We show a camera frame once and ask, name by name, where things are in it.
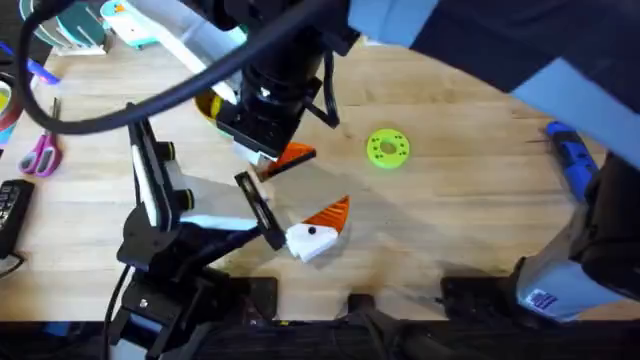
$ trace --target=green spool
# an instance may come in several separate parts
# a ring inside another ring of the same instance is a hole
[[[371,162],[383,169],[395,169],[407,161],[411,153],[409,140],[394,129],[380,129],[367,140],[367,156]]]

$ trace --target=pink scissors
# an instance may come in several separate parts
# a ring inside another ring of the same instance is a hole
[[[53,101],[53,117],[60,118],[60,100]],[[24,174],[47,177],[58,168],[62,160],[62,151],[58,148],[55,134],[45,131],[40,135],[36,146],[20,161],[20,171]]]

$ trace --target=sticker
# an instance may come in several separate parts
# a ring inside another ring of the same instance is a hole
[[[547,308],[553,305],[556,301],[558,301],[557,297],[540,289],[533,290],[526,300],[527,304],[539,310],[547,310]]]

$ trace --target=orange and white object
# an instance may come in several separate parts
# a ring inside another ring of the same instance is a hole
[[[291,254],[308,262],[336,244],[349,217],[349,197],[332,204],[300,224],[287,230],[287,247]]]

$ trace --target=blue tool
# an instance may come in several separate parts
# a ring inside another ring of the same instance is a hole
[[[7,44],[3,43],[2,41],[0,41],[0,50],[3,50],[9,56],[14,56],[13,50],[11,50],[11,48],[7,46]],[[40,77],[40,79],[42,79],[44,82],[46,82],[49,85],[56,85],[57,83],[60,82],[60,79],[55,77],[55,75],[48,72],[47,70],[45,70],[45,68],[42,67],[42,65],[38,64],[37,62],[31,59],[27,60],[27,69],[29,69],[29,71],[31,71],[34,75]]]
[[[547,125],[545,133],[551,140],[553,153],[562,167],[571,193],[578,201],[585,201],[585,190],[598,171],[598,165],[573,128],[553,121]]]

